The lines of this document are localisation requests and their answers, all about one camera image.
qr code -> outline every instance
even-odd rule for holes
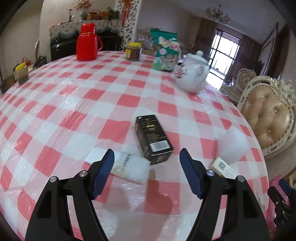
[[[220,163],[218,164],[218,167],[220,167],[221,170],[224,171],[226,165],[225,165],[223,162],[220,162]]]

yellow lid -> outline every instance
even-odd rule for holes
[[[22,68],[25,68],[26,67],[26,62],[23,62],[23,63],[21,63],[20,65],[18,65],[18,66],[16,66],[15,67],[15,71],[19,71],[19,70],[21,70]]]
[[[137,42],[130,42],[130,43],[128,43],[128,46],[135,47],[135,48],[140,48],[140,47],[142,47],[142,44],[137,43]]]

white teapot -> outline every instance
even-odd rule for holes
[[[184,63],[175,74],[176,83],[190,93],[198,93],[204,89],[209,73],[208,62],[202,57],[203,52],[187,54]]]

red thermos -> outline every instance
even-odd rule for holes
[[[98,51],[102,50],[103,46],[102,39],[96,34],[96,25],[94,23],[85,23],[81,26],[76,45],[77,60],[88,61],[96,59]]]

plastic bag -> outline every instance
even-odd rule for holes
[[[34,64],[34,68],[38,69],[40,68],[41,66],[44,66],[47,64],[47,61],[46,61],[46,56],[39,56],[39,58],[36,60],[35,64]]]
[[[100,161],[105,155],[107,149],[93,148],[85,161],[92,164]],[[139,156],[115,151],[114,165],[111,173],[130,182],[145,184],[148,180],[150,171],[150,162]]]
[[[144,41],[143,48],[147,50],[154,50],[153,45],[154,45],[154,41],[152,40],[152,37],[146,38]]]

